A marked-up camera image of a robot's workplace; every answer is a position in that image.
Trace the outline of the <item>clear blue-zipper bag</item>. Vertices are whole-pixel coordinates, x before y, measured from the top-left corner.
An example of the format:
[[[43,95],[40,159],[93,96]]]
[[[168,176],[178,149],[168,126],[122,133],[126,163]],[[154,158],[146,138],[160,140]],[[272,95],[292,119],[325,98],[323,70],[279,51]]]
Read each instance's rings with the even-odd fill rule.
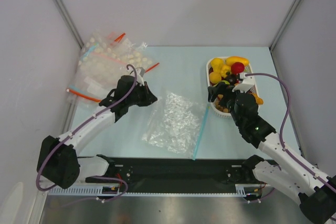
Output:
[[[209,106],[163,91],[154,103],[142,141],[195,160]]]

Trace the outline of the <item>brown longan bunch toy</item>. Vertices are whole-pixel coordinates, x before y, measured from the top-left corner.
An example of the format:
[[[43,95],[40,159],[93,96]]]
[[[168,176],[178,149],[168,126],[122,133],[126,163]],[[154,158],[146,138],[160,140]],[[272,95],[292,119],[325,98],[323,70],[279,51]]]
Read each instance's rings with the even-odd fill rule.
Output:
[[[223,97],[223,95],[219,94],[217,96],[217,98],[215,99],[215,101],[214,101],[215,108],[220,112],[229,113],[230,112],[229,108],[221,107],[220,105],[218,105],[218,103],[219,103],[219,101],[221,100],[222,97]]]

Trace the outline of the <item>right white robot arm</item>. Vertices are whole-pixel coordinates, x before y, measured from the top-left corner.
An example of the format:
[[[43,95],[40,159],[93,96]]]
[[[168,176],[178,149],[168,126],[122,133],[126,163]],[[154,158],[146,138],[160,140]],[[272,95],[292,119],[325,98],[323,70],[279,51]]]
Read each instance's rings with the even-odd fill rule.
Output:
[[[335,214],[335,177],[322,172],[286,145],[276,129],[259,115],[252,94],[240,92],[236,86],[223,82],[207,90],[209,102],[222,96],[219,103],[228,108],[242,138],[278,164],[273,168],[254,155],[245,162],[243,179],[249,183],[265,182],[285,194],[299,205],[312,223],[330,220]]]

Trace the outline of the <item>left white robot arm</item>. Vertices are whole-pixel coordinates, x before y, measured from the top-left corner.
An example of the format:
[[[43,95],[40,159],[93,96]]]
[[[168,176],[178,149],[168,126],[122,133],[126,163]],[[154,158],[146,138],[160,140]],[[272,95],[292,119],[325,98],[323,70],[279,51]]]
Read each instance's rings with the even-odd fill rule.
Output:
[[[129,107],[145,107],[158,99],[141,76],[122,76],[115,89],[100,101],[92,116],[75,129],[58,136],[47,136],[40,149],[37,177],[67,189],[75,182],[98,176],[104,182],[115,178],[115,168],[103,156],[79,158],[78,154],[107,126],[116,123]]]

